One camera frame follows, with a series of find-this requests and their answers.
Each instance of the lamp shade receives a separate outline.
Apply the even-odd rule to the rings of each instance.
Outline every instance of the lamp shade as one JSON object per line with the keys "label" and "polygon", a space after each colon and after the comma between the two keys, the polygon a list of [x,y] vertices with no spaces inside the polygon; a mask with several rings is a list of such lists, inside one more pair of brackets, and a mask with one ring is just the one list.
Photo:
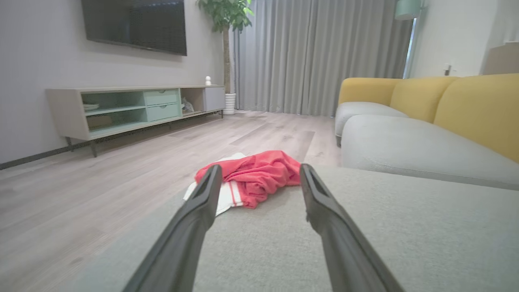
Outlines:
{"label": "lamp shade", "polygon": [[410,20],[418,17],[421,9],[421,0],[399,0],[394,13],[396,20]]}

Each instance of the gray curtain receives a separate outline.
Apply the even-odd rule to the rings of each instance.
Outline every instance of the gray curtain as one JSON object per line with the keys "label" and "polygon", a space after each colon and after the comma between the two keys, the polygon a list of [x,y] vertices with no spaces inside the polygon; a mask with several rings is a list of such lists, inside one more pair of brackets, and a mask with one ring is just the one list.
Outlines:
{"label": "gray curtain", "polygon": [[235,33],[237,107],[333,116],[348,77],[402,78],[411,21],[394,0],[255,0]]}

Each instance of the gray cabinet door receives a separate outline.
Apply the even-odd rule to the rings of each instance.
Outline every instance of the gray cabinet door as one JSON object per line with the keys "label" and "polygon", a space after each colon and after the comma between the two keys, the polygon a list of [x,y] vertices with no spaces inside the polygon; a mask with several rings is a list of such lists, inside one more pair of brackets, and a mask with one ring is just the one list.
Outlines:
{"label": "gray cabinet door", "polygon": [[225,88],[207,87],[204,90],[205,111],[221,110],[225,108]]}

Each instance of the sofa seat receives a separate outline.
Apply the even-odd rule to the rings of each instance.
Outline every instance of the sofa seat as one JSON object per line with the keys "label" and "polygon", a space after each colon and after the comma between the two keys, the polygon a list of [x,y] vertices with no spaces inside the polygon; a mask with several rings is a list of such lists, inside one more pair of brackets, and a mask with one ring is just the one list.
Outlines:
{"label": "sofa seat", "polygon": [[335,114],[335,135],[340,137],[348,119],[359,114],[407,117],[402,112],[376,102],[344,102],[339,105]]}
{"label": "sofa seat", "polygon": [[356,115],[342,132],[344,167],[519,190],[519,164],[433,124]]}

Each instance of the laminate flooring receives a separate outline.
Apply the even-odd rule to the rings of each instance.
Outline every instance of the laminate flooring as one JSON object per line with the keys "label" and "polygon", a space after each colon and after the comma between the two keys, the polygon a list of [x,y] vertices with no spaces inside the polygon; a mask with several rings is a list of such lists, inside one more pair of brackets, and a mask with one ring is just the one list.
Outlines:
{"label": "laminate flooring", "polygon": [[192,118],[0,170],[0,291],[56,291],[198,169],[283,150],[339,165],[334,120],[238,111]]}

